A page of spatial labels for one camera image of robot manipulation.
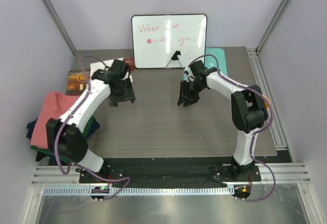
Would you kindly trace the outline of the white dry erase board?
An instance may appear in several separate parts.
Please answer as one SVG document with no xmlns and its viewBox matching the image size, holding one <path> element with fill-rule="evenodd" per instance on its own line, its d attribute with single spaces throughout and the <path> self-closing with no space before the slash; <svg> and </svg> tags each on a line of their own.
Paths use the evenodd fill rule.
<svg viewBox="0 0 327 224">
<path fill-rule="evenodd" d="M 205 54 L 207 16 L 205 14 L 134 15 L 131 17 L 135 67 L 165 68 L 175 51 L 182 66 Z M 180 68 L 177 62 L 171 68 Z"/>
</svg>

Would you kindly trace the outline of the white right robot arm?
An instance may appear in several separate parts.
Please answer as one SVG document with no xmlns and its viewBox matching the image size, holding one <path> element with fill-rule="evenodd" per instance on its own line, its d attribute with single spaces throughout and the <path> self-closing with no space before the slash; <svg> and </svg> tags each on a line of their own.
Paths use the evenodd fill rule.
<svg viewBox="0 0 327 224">
<path fill-rule="evenodd" d="M 268 101 L 260 87 L 236 82 L 216 67 L 205 67 L 201 60 L 190 63 L 184 73 L 187 79 L 180 82 L 177 105 L 186 107 L 197 103 L 204 89 L 212 89 L 230 100 L 231 118 L 238 132 L 230 173 L 235 180 L 247 179 L 255 166 L 253 149 L 258 131 L 268 120 Z"/>
</svg>

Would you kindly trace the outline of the metal wire board stand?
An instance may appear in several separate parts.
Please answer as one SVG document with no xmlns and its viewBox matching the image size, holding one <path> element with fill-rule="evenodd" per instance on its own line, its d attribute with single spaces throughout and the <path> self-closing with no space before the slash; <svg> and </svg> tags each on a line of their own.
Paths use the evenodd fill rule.
<svg viewBox="0 0 327 224">
<path fill-rule="evenodd" d="M 175 51 L 174 54 L 171 56 L 171 58 L 166 63 L 165 69 L 171 68 L 170 64 L 172 62 L 177 62 L 179 64 L 179 67 L 181 69 L 183 69 L 182 62 L 181 62 L 181 60 L 179 58 L 180 56 L 181 56 L 181 51 L 179 51 L 179 50 Z"/>
</svg>

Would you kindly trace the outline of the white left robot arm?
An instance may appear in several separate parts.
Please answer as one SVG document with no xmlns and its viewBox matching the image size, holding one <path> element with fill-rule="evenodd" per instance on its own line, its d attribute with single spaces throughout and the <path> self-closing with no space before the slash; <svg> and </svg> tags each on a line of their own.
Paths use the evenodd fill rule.
<svg viewBox="0 0 327 224">
<path fill-rule="evenodd" d="M 84 129 L 98 106 L 109 99 L 111 106 L 120 102 L 135 101 L 131 80 L 131 67 L 120 59 L 114 59 L 86 76 L 87 88 L 75 103 L 58 119 L 50 118 L 46 123 L 49 150 L 57 164 L 61 158 L 69 163 L 91 171 L 91 177 L 102 183 L 108 179 L 109 170 L 105 160 L 93 153 L 83 135 Z"/>
</svg>

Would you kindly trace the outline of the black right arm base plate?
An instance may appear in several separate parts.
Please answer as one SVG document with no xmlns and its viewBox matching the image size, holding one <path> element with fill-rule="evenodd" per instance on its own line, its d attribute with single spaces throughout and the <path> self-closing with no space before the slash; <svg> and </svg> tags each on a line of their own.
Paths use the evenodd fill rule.
<svg viewBox="0 0 327 224">
<path fill-rule="evenodd" d="M 262 180 L 259 168 L 256 165 L 234 166 L 214 165 L 209 168 L 216 183 L 230 182 L 260 182 Z"/>
</svg>

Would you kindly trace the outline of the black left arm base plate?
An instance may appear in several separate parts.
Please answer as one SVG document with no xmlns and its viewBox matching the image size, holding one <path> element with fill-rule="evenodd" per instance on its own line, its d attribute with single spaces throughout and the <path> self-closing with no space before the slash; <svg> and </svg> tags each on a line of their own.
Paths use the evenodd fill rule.
<svg viewBox="0 0 327 224">
<path fill-rule="evenodd" d="M 102 178 L 109 180 L 110 183 L 121 183 L 126 181 L 121 171 L 115 171 L 107 161 L 104 161 L 99 172 L 94 172 L 97 176 L 90 174 L 87 170 L 78 167 L 75 172 L 79 173 L 79 183 L 108 183 Z"/>
</svg>

